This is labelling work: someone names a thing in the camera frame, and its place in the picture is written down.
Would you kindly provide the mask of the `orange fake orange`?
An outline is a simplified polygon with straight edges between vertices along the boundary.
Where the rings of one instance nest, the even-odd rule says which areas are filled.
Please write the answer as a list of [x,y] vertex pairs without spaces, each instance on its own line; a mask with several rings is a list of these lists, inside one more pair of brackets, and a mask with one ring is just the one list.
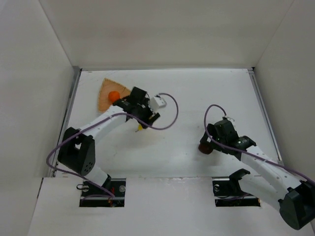
[[119,100],[121,98],[121,95],[118,91],[110,91],[108,93],[108,100],[110,103],[114,103],[115,101]]

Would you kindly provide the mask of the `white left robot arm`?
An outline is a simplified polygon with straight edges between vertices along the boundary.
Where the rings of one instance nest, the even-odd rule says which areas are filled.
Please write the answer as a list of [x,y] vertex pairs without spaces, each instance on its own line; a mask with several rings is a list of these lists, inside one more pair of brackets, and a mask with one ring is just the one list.
[[76,174],[103,188],[109,188],[111,177],[97,166],[95,146],[109,132],[130,119],[125,113],[145,123],[149,121],[153,112],[146,94],[146,91],[134,87],[130,95],[115,101],[89,124],[79,129],[68,128],[63,136],[64,141],[75,134],[79,135],[60,147],[58,161]]

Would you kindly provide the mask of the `dark red fake apple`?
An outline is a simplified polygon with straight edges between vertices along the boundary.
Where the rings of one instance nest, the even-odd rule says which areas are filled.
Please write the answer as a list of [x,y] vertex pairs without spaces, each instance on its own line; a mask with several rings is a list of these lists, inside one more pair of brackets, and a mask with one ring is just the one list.
[[213,152],[213,148],[211,147],[210,144],[202,144],[200,143],[199,146],[198,146],[198,150],[203,153],[203,154],[206,154],[206,155],[209,155]]

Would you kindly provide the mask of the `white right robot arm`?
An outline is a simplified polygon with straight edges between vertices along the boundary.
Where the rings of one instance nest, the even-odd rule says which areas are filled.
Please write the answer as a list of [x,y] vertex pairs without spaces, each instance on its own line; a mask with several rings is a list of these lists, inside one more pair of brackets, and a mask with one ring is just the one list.
[[227,181],[213,181],[217,197],[235,200],[246,194],[252,195],[272,206],[280,213],[286,224],[295,230],[302,229],[315,218],[315,185],[300,180],[285,167],[273,162],[248,136],[239,136],[233,123],[227,118],[215,124],[206,123],[205,133],[198,149],[204,154],[218,152],[234,156],[252,168],[230,174]]

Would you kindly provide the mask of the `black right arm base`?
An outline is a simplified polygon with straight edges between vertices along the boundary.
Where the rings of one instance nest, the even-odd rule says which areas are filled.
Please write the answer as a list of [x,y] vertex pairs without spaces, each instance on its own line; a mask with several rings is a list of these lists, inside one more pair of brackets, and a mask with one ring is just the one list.
[[228,177],[212,178],[216,207],[260,207],[260,199],[241,190],[239,181],[249,175],[245,169],[239,169]]

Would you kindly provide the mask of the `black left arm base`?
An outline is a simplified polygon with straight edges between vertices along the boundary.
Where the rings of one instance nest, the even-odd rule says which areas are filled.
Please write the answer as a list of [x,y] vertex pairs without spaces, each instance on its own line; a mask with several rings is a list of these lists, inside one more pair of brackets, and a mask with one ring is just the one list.
[[107,191],[96,187],[88,181],[78,184],[81,191],[79,207],[124,207],[126,194],[126,178],[113,178],[104,185]]

